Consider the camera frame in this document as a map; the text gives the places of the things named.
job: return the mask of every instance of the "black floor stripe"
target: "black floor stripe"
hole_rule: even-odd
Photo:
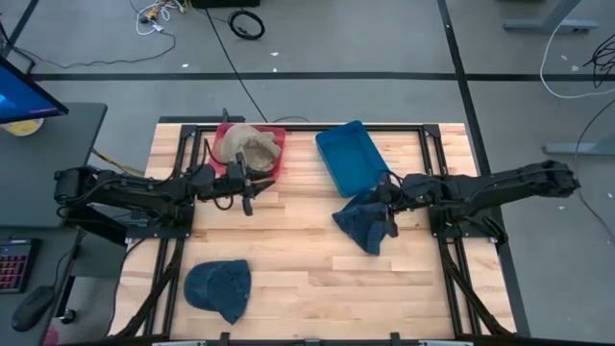
[[[28,23],[28,20],[30,20],[30,16],[32,15],[32,12],[35,11],[37,4],[38,4],[38,0],[30,0],[30,4],[28,4],[26,11],[24,11],[23,15],[21,15],[21,18],[19,19],[19,21],[17,22],[17,25],[15,25],[15,28],[12,30],[12,33],[9,36],[11,43],[14,44],[16,47],[18,47],[16,44],[17,40],[19,39],[19,36],[21,35],[23,28],[26,26],[26,23]],[[7,55],[9,55],[10,51],[11,51],[11,48],[5,47],[4,51],[2,52],[2,56],[6,57]]]
[[[401,80],[457,81],[455,73],[430,72],[253,72],[240,73],[244,81]],[[469,82],[540,82],[537,74],[466,74]],[[234,81],[233,73],[35,73],[35,81]],[[547,82],[591,82],[590,74],[549,74]],[[615,81],[608,75],[606,81]]]
[[[468,127],[470,128],[470,136],[472,143],[474,144],[474,151],[479,164],[480,174],[491,174],[487,152],[484,147],[484,142],[482,141],[479,121],[477,119],[476,110],[472,101],[472,95],[468,86],[468,79],[463,68],[463,62],[461,61],[461,56],[459,54],[459,47],[457,46],[455,31],[453,30],[453,22],[449,14],[449,9],[446,5],[446,0],[438,0],[438,8],[440,10],[440,14],[442,15],[442,24],[444,25],[444,31],[449,43],[449,50],[451,51],[451,58],[453,59],[453,64],[455,66],[459,92],[461,93],[463,108],[465,109]],[[503,225],[504,221],[502,219],[502,210],[500,208],[493,208],[492,211],[495,219]],[[521,297],[521,288],[519,286],[519,281],[517,279],[514,262],[512,260],[512,255],[508,244],[498,248],[498,255],[502,265],[502,272],[504,275],[508,299],[513,311],[516,332],[521,336],[530,337],[528,316]]]

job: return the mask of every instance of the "white cable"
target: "white cable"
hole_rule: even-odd
[[[147,10],[149,10],[149,9],[151,9],[151,8],[153,8],[153,7],[155,7],[155,6],[157,6],[158,4],[159,4],[159,1],[157,0],[154,4],[152,4],[152,5],[148,6],[148,7],[143,8],[141,11],[139,11],[139,12],[136,14],[136,25],[135,25],[135,28],[136,28],[136,33],[137,33],[137,34],[139,34],[139,35],[141,35],[141,36],[148,36],[148,35],[151,35],[151,34],[153,34],[153,33],[155,33],[155,32],[157,31],[156,29],[152,29],[152,30],[150,30],[150,31],[148,31],[148,32],[146,32],[146,33],[142,33],[142,32],[139,30],[139,26],[140,26],[140,23],[141,23],[139,19],[141,18],[141,15],[142,15],[145,11],[147,11]],[[162,15],[162,19],[164,19],[165,21],[169,21],[169,19],[171,19],[171,13],[168,11],[168,9],[167,9],[167,8],[168,8],[168,9],[177,9],[177,7],[175,7],[175,6],[173,6],[173,5],[170,5],[170,4],[164,4],[164,5],[162,5],[162,7],[160,8],[160,13],[161,13],[161,15]]]
[[[580,5],[580,2],[578,2],[578,4],[570,11],[570,13],[572,13],[578,7],[578,5]],[[540,64],[540,80],[542,81],[543,86],[545,86],[545,88],[547,89],[548,92],[551,93],[551,95],[562,98],[562,99],[578,99],[578,98],[586,97],[586,96],[599,96],[599,95],[606,95],[611,92],[614,92],[615,88],[612,88],[606,91],[588,92],[588,93],[584,93],[581,95],[560,95],[556,93],[555,91],[551,90],[551,88],[547,85],[547,82],[545,81],[545,77],[543,76],[543,69],[545,68],[545,62],[547,61],[547,55],[549,54],[549,47],[551,47],[551,41],[554,40],[555,33],[557,32],[559,27],[563,24],[563,22],[566,20],[566,18],[562,19],[561,22],[557,24],[557,26],[555,27],[555,30],[553,30],[553,33],[551,34],[551,37],[549,37],[549,41],[547,42],[547,47],[545,48],[545,55],[542,57],[542,63]]]

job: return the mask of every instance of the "keyboard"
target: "keyboard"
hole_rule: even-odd
[[[0,240],[0,294],[26,289],[37,246],[36,239]]]

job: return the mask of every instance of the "gray desk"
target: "gray desk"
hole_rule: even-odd
[[[0,238],[37,238],[41,240],[35,265],[22,294],[0,295],[0,335],[3,344],[38,345],[54,315],[61,287],[73,261],[64,259],[59,267],[57,297],[38,324],[26,333],[11,328],[14,309],[40,285],[52,284],[56,264],[76,242],[77,232],[58,228],[58,205],[54,201],[54,172],[87,163],[89,152],[103,122],[103,104],[66,104],[69,115],[48,118],[43,127],[27,137],[0,131]]]
[[[107,111],[103,104],[66,106],[68,115],[45,119],[31,136],[0,131],[0,225],[60,225],[54,172],[87,163]]]

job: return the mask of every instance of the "computer mouse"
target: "computer mouse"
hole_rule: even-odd
[[[35,289],[12,314],[12,328],[17,332],[29,331],[49,309],[55,296],[56,290],[53,286],[40,286]]]

